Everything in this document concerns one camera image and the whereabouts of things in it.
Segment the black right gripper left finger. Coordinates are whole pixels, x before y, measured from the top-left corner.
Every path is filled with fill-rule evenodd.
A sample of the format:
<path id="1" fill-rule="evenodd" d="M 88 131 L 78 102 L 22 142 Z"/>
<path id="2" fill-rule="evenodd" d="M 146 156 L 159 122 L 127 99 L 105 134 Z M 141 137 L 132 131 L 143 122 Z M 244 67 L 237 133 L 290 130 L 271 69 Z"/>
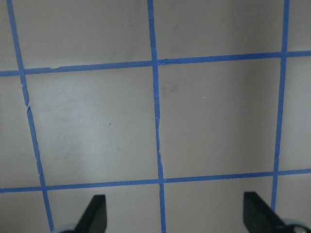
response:
<path id="1" fill-rule="evenodd" d="M 94 195 L 75 226 L 74 233 L 104 233 L 107 228 L 105 195 Z"/>

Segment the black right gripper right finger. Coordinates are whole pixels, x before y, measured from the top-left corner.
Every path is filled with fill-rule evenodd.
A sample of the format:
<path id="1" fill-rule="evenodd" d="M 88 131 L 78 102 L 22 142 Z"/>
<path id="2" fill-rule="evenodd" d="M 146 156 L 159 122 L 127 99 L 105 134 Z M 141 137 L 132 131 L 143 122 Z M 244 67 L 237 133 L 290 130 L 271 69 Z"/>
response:
<path id="1" fill-rule="evenodd" d="M 243 194 L 243 223 L 249 233 L 292 232 L 256 192 Z"/>

